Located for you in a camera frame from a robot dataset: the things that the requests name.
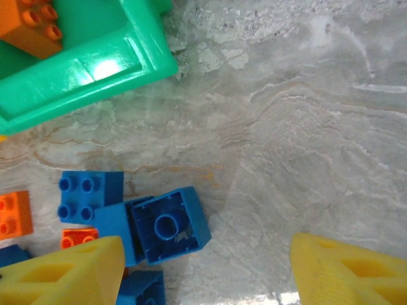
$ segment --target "orange block stud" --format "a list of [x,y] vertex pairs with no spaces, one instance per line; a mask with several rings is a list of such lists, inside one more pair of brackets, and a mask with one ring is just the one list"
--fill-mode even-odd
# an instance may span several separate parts
[[40,59],[62,50],[52,0],[1,0],[0,39]]
[[66,249],[99,238],[97,230],[93,227],[87,229],[63,229],[61,248]]
[[0,195],[0,240],[32,233],[28,191]]

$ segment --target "green plastic toy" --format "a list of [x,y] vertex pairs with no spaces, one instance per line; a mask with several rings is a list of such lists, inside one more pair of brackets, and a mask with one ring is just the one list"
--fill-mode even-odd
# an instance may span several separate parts
[[177,72],[160,14],[171,0],[54,0],[64,50],[46,60],[0,41],[0,134],[12,135]]

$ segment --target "blue block stud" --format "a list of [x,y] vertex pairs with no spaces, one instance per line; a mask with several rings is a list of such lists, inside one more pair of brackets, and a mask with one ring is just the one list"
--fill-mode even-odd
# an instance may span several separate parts
[[120,285],[116,305],[165,305],[162,271],[135,271]]
[[63,172],[58,216],[70,224],[94,225],[95,210],[123,201],[123,172]]
[[144,260],[144,252],[130,209],[133,205],[153,198],[152,196],[129,200],[95,211],[95,227],[99,237],[120,236],[125,249],[126,267],[137,265]]
[[22,250],[18,245],[8,246],[0,249],[0,268],[30,259],[31,255]]
[[211,239],[192,186],[134,205],[131,211],[149,265],[201,250]]

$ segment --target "gray marble surface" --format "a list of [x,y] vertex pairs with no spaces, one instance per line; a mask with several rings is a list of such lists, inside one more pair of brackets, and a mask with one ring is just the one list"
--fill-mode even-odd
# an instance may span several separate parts
[[0,245],[58,249],[61,171],[123,170],[127,198],[193,184],[202,199],[213,239],[155,268],[168,304],[299,304],[298,231],[407,258],[406,15],[406,1],[175,2],[176,76],[0,144],[0,186],[29,189],[35,226]]

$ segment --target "blue building block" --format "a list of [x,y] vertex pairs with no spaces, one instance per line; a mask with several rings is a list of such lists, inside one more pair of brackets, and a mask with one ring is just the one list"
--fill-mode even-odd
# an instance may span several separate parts
[[116,305],[165,305],[162,271],[135,271],[119,289]]
[[95,227],[99,237],[120,236],[125,249],[126,267],[137,265],[144,260],[144,252],[130,209],[133,205],[150,200],[152,196],[129,200],[95,210]]
[[0,268],[30,259],[28,251],[22,250],[18,245],[0,249]]
[[132,216],[149,265],[201,250],[211,239],[192,186],[134,205]]
[[123,172],[63,172],[59,180],[62,222],[93,225],[95,210],[123,201]]

